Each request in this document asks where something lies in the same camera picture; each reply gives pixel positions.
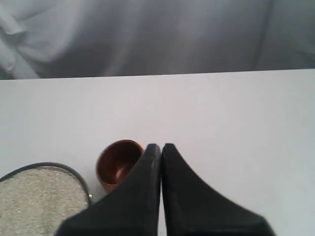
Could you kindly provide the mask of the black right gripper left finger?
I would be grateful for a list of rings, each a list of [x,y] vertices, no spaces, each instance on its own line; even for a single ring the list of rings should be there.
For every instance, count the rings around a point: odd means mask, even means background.
[[[127,177],[109,194],[63,221],[58,236],[156,236],[161,150],[147,145]]]

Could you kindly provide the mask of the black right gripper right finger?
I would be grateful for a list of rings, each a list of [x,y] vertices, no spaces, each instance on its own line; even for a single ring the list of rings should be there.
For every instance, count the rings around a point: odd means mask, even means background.
[[[161,157],[167,235],[275,235],[264,217],[232,202],[205,183],[174,144],[165,144]]]

